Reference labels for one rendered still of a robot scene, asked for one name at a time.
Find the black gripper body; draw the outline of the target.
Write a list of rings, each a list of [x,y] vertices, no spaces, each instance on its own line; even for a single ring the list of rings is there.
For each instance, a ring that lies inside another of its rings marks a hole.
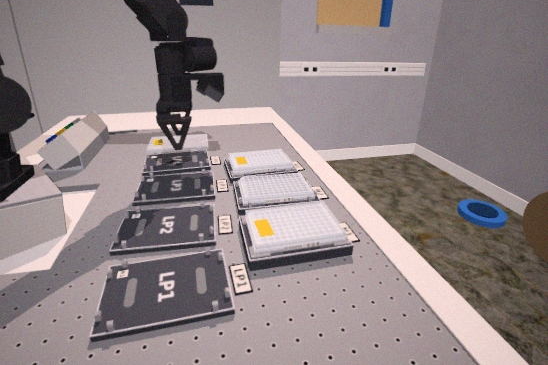
[[[156,104],[156,120],[180,119],[180,113],[168,114],[171,108],[180,108],[181,111],[192,110],[192,105],[190,105],[190,102],[173,102],[171,77],[179,76],[185,76],[185,72],[168,75],[158,73],[160,98]]]

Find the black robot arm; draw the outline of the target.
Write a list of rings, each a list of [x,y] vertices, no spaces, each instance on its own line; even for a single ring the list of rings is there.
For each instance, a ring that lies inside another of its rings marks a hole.
[[[177,0],[124,2],[148,29],[150,41],[166,41],[154,48],[157,73],[167,75],[215,68],[217,54],[212,39],[186,37],[188,17]],[[196,91],[218,103],[225,94],[223,73],[185,73],[185,76],[171,77],[173,102],[192,101],[190,80],[198,80]],[[9,132],[35,116],[31,110],[26,90],[4,76],[0,67],[0,202],[35,175],[34,166],[21,165],[20,154],[11,151],[9,138]]]

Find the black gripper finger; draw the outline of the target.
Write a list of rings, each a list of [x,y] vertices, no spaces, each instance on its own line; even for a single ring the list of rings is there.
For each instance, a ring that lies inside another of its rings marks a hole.
[[[192,121],[192,116],[181,116],[180,119],[168,119],[168,120],[156,120],[156,121],[159,127],[161,128],[161,130],[164,132],[164,134],[170,141],[173,148],[175,150],[182,150],[191,121]],[[179,143],[176,143],[175,139],[173,138],[171,132],[169,131],[167,127],[167,125],[176,125],[176,124],[184,125]]]
[[[191,111],[181,111],[180,108],[177,108],[177,109],[172,109],[171,108],[170,112],[168,114],[175,113],[175,112],[185,112],[185,116],[190,116],[190,113],[191,113]],[[182,125],[181,130],[178,130],[176,125],[171,125],[171,127],[172,127],[174,133],[176,134],[176,136],[180,136],[182,134],[184,125]]]

